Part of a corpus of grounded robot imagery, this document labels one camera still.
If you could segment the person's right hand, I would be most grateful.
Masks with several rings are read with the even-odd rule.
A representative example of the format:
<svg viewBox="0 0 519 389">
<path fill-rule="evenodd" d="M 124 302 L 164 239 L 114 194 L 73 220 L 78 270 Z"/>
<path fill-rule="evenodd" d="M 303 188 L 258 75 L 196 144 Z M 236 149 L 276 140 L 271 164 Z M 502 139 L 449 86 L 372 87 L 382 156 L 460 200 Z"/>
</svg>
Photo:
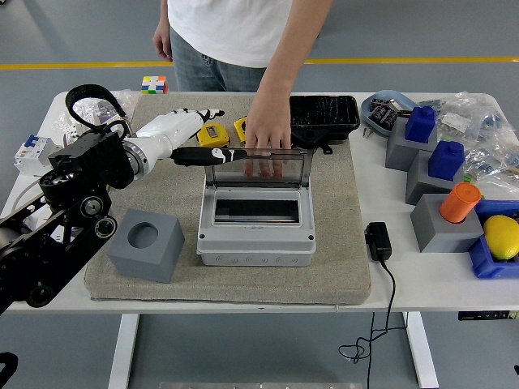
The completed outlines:
<svg viewBox="0 0 519 389">
<path fill-rule="evenodd" d="M 165 19 L 161 19 L 153 35 L 152 42 L 156 54 L 164 61 L 172 62 L 172 50 L 170 42 L 170 25 Z"/>
</svg>

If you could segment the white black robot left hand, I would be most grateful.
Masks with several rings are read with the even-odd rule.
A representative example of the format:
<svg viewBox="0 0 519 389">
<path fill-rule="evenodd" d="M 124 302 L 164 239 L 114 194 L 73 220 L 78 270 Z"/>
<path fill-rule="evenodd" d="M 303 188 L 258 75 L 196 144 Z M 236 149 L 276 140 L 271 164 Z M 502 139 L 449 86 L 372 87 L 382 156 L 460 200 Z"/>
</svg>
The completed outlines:
<svg viewBox="0 0 519 389">
<path fill-rule="evenodd" d="M 219 109 L 178 109 L 159 115 L 137 131 L 129 143 L 137 147 L 143 163 L 153 169 L 159 160 L 172 159 L 182 166 L 215 166 L 248 156 L 242 148 L 186 147 L 186 141 L 197 134 L 203 124 L 224 115 Z"/>
</svg>

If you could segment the person's left hand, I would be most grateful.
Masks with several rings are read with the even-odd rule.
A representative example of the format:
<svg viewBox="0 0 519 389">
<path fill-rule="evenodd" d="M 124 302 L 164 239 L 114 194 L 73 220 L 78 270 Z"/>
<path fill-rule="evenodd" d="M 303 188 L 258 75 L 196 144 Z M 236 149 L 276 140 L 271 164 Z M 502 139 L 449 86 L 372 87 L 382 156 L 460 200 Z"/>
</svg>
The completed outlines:
<svg viewBox="0 0 519 389">
<path fill-rule="evenodd" d="M 246 149 L 291 149 L 288 101 L 270 104 L 254 101 L 246 119 Z"/>
</svg>

